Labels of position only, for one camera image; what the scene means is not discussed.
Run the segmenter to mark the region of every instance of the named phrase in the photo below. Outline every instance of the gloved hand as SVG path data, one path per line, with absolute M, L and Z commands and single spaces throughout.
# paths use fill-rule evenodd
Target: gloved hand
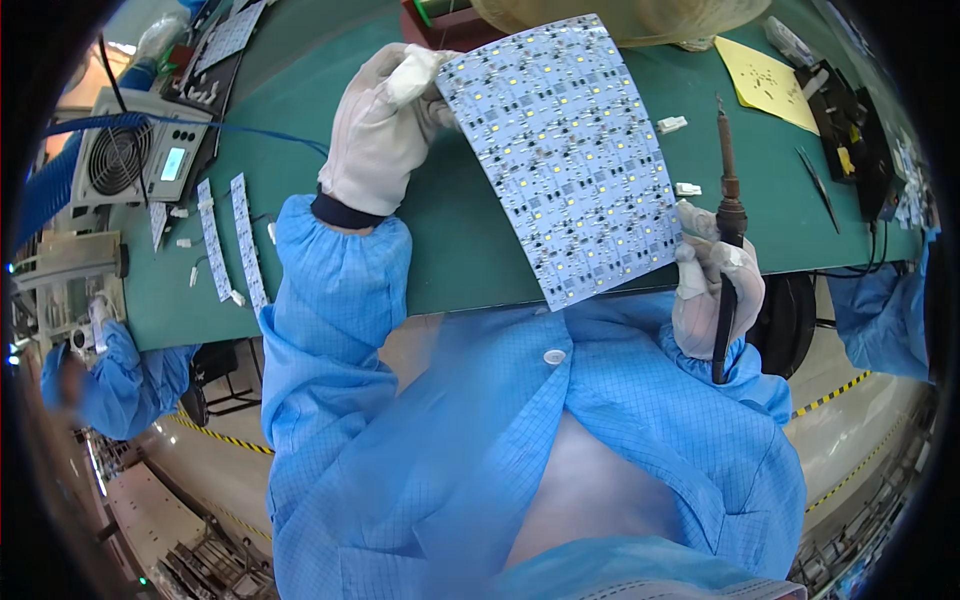
M 709 360 L 713 356 L 717 321 L 720 316 L 720 274 L 736 288 L 736 312 L 731 341 L 754 325 L 763 305 L 766 285 L 756 265 L 754 245 L 743 240 L 743 249 L 720 240 L 716 215 L 686 200 L 677 203 L 684 229 L 684 241 L 677 246 L 680 285 L 673 303 L 673 330 L 677 346 L 690 358 Z
M 393 214 L 437 131 L 456 127 L 433 81 L 458 55 L 393 43 L 360 67 L 333 118 L 329 158 L 317 178 L 324 194 L 360 212 Z

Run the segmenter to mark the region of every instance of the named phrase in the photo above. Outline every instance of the yellow paper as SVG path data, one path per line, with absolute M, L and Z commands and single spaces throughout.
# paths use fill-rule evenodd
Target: yellow paper
M 717 36 L 715 43 L 741 105 L 759 108 L 820 135 L 793 67 L 725 37 Z
M 850 162 L 850 151 L 843 146 L 837 148 L 837 155 L 840 156 L 840 166 L 843 167 L 843 174 L 850 175 L 856 171 L 856 167 Z

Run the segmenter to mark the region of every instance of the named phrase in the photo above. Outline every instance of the circuit board stack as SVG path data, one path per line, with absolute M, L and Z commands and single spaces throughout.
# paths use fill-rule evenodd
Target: circuit board stack
M 464 54 L 437 86 L 551 310 L 674 261 L 681 225 L 660 145 L 596 15 Z

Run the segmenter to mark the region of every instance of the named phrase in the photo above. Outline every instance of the elastic cuff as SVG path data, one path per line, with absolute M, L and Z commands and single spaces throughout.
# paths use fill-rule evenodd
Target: elastic cuff
M 310 212 L 324 223 L 344 229 L 372 228 L 386 219 L 386 217 L 354 210 L 339 200 L 330 198 L 321 191 L 319 184 L 317 184 L 317 200 L 310 205 Z

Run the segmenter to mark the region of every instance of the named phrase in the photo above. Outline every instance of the fan grille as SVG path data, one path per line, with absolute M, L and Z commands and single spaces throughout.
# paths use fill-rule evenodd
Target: fan grille
M 153 126 L 106 127 L 97 132 L 90 148 L 86 172 L 93 189 L 115 196 L 134 185 L 145 166 L 153 141 Z

